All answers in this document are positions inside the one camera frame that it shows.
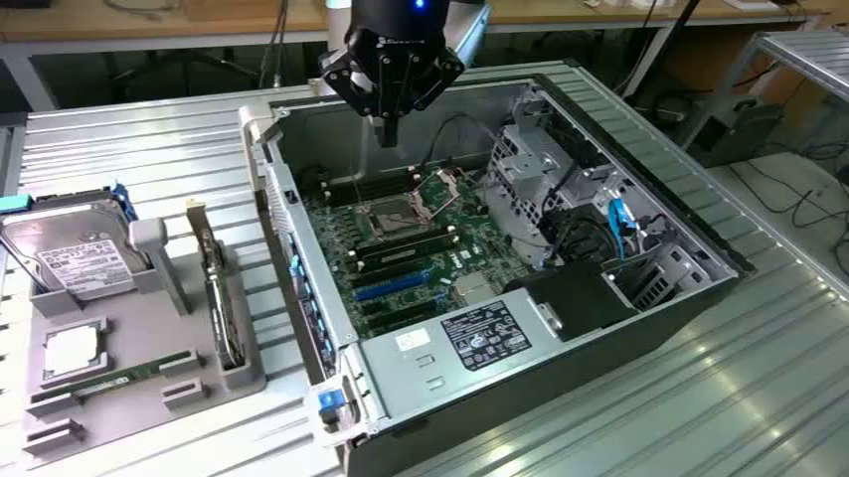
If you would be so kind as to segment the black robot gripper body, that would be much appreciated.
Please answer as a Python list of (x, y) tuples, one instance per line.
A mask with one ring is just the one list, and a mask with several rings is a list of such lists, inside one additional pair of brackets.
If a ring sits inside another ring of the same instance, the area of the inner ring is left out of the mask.
[(345, 42), (352, 60), (381, 93), (404, 87), (418, 56), (433, 61), (445, 47), (445, 1), (353, 1)]

